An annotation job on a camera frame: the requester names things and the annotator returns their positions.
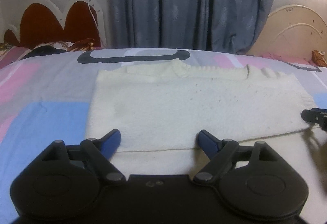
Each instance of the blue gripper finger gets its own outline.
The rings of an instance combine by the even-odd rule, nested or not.
[[[206,130],[201,130],[197,137],[199,147],[208,158],[212,159],[221,150],[221,141]]]
[[[111,132],[107,133],[104,137],[100,139],[100,152],[106,158],[110,159],[116,152],[120,145],[120,131],[118,129],[113,129]]]

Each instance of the cream headboard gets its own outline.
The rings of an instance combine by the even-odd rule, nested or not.
[[[327,52],[327,26],[312,9],[288,5],[272,12],[248,54],[263,53],[311,59],[313,50]]]

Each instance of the metal screw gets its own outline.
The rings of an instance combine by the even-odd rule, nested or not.
[[[109,181],[120,181],[122,180],[124,175],[122,175],[120,172],[111,172],[108,173],[106,176],[106,179]]]
[[[200,172],[196,175],[196,177],[200,181],[209,181],[213,178],[212,174],[209,172]]]
[[[145,185],[148,187],[154,187],[156,184],[154,182],[148,181]]]

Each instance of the patterned bedsheet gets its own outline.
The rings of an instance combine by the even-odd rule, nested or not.
[[[66,144],[78,144],[84,139],[99,69],[114,70],[173,58],[195,66],[242,68],[250,64],[293,73],[318,107],[327,108],[327,69],[265,58],[137,48],[63,53],[15,62],[0,70],[0,224],[11,223],[17,217],[9,197],[12,180],[52,141],[63,139]],[[307,212],[307,220],[317,219]],[[327,220],[325,212],[320,219]]]

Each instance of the pink stripe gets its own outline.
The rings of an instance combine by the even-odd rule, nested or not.
[[[15,62],[25,51],[27,51],[27,48],[24,47],[11,48],[0,61],[0,69]]]
[[[4,139],[11,122],[16,118],[17,115],[13,115],[7,118],[3,123],[0,124],[0,143]]]
[[[246,66],[249,64],[254,67],[257,67],[258,69],[269,67],[269,65],[264,62],[264,58],[252,57],[252,56],[238,56],[238,55],[235,55],[235,57],[238,59],[240,64],[242,64],[243,66]]]
[[[10,66],[9,68],[13,70],[16,65],[17,64],[13,64],[13,66]],[[32,78],[32,76],[38,70],[39,67],[39,64],[23,63],[11,76],[9,76],[10,71],[7,72],[7,70],[5,70],[5,77],[2,77],[1,70],[0,79],[2,79],[4,83],[0,87],[0,105],[7,101],[10,101],[12,97],[17,93],[17,91]]]
[[[226,68],[226,69],[235,68],[231,60],[223,54],[215,55],[214,60],[217,62],[217,65],[221,68]]]

